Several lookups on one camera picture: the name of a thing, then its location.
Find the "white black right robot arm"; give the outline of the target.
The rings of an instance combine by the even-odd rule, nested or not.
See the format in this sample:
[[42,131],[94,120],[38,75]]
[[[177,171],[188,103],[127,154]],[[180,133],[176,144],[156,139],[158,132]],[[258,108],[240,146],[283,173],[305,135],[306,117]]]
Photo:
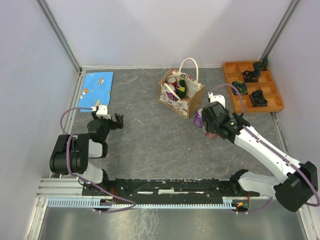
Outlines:
[[285,209],[296,212],[303,205],[319,207],[309,200],[318,194],[317,167],[310,161],[301,163],[275,147],[259,134],[241,114],[229,114],[221,103],[215,101],[202,109],[205,132],[229,140],[244,149],[262,163],[273,175],[255,174],[239,170],[235,180],[229,183],[236,196],[244,192],[256,192],[275,198]]

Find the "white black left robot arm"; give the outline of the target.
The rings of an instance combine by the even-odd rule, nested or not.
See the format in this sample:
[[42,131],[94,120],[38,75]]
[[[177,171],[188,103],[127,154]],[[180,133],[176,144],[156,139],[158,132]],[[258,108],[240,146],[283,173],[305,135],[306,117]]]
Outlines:
[[112,117],[91,114],[93,120],[87,124],[88,133],[70,138],[69,134],[59,135],[49,160],[52,173],[68,175],[72,172],[86,182],[93,183],[93,189],[99,195],[106,195],[111,183],[105,170],[89,163],[89,159],[105,158],[108,153],[107,136],[111,130],[124,127],[124,116],[115,113]]

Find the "purple Fanta can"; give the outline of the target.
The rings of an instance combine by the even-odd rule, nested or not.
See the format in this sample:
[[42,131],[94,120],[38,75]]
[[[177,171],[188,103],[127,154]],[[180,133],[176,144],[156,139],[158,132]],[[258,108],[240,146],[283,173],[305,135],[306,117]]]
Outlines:
[[176,101],[176,88],[174,85],[172,84],[164,84],[164,89],[166,91],[166,94],[168,96],[168,98],[171,100],[171,101]]
[[194,116],[194,125],[198,128],[202,128],[203,127],[203,116],[202,116],[202,108],[199,108],[196,112],[195,112],[195,116]]

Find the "red Coke can front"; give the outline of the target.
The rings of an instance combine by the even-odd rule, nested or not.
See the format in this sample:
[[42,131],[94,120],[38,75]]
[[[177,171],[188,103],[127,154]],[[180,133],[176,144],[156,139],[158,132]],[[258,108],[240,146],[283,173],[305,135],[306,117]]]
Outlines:
[[212,133],[212,132],[206,132],[205,136],[209,139],[209,140],[213,140],[215,139],[218,135],[216,133]]

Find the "green glass Perrier bottle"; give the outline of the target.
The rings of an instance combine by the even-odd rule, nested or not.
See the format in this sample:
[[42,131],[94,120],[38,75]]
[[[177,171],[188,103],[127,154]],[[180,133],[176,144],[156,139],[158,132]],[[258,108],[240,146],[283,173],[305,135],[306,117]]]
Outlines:
[[187,82],[186,82],[186,74],[182,73],[179,76],[179,81],[176,84],[176,94],[180,99],[183,99],[187,95]]

